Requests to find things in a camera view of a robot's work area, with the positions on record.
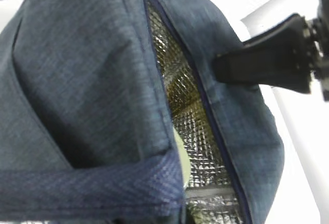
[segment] blue denim bag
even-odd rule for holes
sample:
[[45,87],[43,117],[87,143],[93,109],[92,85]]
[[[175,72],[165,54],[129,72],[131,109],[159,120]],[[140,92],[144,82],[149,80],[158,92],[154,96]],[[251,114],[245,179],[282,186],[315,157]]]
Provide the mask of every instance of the blue denim bag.
[[209,0],[25,0],[0,35],[0,221],[264,223],[281,138],[258,86],[211,69],[240,47]]

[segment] denim fabric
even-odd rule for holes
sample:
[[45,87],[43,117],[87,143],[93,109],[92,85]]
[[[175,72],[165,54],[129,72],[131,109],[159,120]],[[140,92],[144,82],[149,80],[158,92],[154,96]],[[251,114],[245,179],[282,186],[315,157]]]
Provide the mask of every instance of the denim fabric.
[[[158,1],[196,65],[253,223],[263,223],[281,139],[257,87],[217,83],[211,71],[217,54],[242,44],[209,0]],[[181,222],[181,172],[144,2],[25,0],[1,34],[0,220]]]
[[252,221],[264,223],[281,179],[283,143],[258,86],[218,83],[211,69],[216,55],[239,49],[242,43],[209,0],[157,1],[191,54]]
[[0,36],[0,220],[181,223],[150,37],[144,0],[25,0]]

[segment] foil lining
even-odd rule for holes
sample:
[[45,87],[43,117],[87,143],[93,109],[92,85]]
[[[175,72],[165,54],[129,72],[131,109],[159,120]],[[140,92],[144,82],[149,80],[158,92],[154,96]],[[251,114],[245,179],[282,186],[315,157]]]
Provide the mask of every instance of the foil lining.
[[193,71],[181,47],[150,4],[149,16],[173,124],[191,161],[187,191],[208,186],[231,189],[231,194],[187,198],[187,207],[196,224],[242,224],[239,202],[214,140]]

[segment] navy piping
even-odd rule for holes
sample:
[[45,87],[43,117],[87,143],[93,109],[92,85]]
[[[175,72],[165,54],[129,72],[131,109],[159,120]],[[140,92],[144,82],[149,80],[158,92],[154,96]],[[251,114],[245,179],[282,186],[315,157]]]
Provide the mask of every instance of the navy piping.
[[227,169],[227,172],[229,173],[231,179],[232,179],[232,186],[237,194],[237,197],[239,199],[240,205],[241,205],[241,209],[244,215],[244,221],[246,224],[252,224],[252,218],[251,218],[251,214],[250,214],[250,209],[249,209],[249,204],[246,198],[246,195],[244,193],[244,190],[242,188],[241,182],[239,180],[239,177],[235,171],[234,165],[230,159],[229,153],[227,151],[227,148],[225,146],[224,143],[224,138],[217,126],[217,122],[216,119],[214,117],[213,111],[211,109],[206,91],[204,90],[202,81],[201,81],[201,77],[197,71],[197,67],[192,59],[192,56],[190,54],[190,52],[188,51],[185,43],[183,43],[183,40],[181,39],[181,37],[179,36],[179,33],[176,31],[176,29],[174,28],[174,26],[172,25],[172,22],[170,21],[170,19],[168,18],[166,12],[164,11],[161,3],[158,0],[149,0],[151,2],[151,4],[155,7],[155,9],[157,10],[157,12],[159,13],[163,23],[166,25],[167,29],[169,30],[170,34],[173,36],[173,38],[177,41],[177,43],[181,46],[183,54],[185,55],[192,71],[193,74],[195,76],[196,82],[197,82],[197,87],[201,96],[201,100],[202,103],[204,105],[208,120],[209,120],[209,124],[211,126],[211,129],[213,131],[213,135],[214,138],[217,142],[218,148],[221,151],[221,155],[222,155],[222,159],[224,162],[224,165]]

